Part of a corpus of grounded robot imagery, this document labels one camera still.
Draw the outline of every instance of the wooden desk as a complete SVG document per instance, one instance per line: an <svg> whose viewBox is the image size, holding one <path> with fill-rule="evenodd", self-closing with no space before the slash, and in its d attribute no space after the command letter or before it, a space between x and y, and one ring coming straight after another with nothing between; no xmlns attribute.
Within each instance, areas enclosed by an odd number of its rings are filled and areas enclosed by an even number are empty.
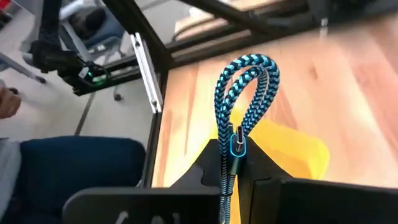
<svg viewBox="0 0 398 224"><path fill-rule="evenodd" d="M169 73L153 176L172 185L215 125L213 93L222 69L243 54L272 57L280 89L266 117L314 135L329 148L325 180L398 187L398 17L258 45ZM236 106L247 107L252 83ZM234 213L233 223L239 223Z"/></svg>

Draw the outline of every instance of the yellow paper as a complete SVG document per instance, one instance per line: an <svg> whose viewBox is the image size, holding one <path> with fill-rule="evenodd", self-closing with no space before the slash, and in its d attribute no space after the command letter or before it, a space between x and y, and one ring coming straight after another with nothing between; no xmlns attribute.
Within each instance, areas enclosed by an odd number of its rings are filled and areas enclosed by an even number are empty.
<svg viewBox="0 0 398 224"><path fill-rule="evenodd" d="M236 129L244 113L234 110L231 122ZM321 179L329 164L329 150L325 144L305 133L262 119L251 131L249 137L283 170L293 177ZM210 139L217 138L215 127Z"/></svg>

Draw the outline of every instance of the braided cable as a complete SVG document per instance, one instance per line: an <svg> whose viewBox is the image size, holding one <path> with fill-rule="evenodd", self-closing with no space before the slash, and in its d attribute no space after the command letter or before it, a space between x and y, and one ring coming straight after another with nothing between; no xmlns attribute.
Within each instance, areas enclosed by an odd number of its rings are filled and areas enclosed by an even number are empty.
<svg viewBox="0 0 398 224"><path fill-rule="evenodd" d="M243 67L252 65L253 67L247 69L234 81L227 94L224 95L227 83L233 74ZM265 55L243 55L226 66L216 84L215 113L221 154L220 223L229 223L231 195L235 179L235 175L228 173L229 118L240 93L255 78L258 79L256 93L242 120L244 137L247 137L264 116L277 93L279 85L279 69L277 65Z"/></svg>

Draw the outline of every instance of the gray sleeve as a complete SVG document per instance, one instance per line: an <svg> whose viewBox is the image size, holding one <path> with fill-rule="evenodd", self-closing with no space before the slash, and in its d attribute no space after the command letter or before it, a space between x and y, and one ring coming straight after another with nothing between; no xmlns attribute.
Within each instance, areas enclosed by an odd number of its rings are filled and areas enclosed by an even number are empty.
<svg viewBox="0 0 398 224"><path fill-rule="evenodd" d="M20 167L19 142L0 139L0 221L7 210Z"/></svg>

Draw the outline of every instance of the person's hand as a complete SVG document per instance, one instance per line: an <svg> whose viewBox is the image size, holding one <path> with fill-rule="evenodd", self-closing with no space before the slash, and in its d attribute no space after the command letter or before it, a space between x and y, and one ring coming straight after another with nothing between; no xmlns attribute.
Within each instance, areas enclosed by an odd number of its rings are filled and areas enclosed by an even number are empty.
<svg viewBox="0 0 398 224"><path fill-rule="evenodd" d="M21 105L21 98L5 86L0 86L0 119L14 116Z"/></svg>

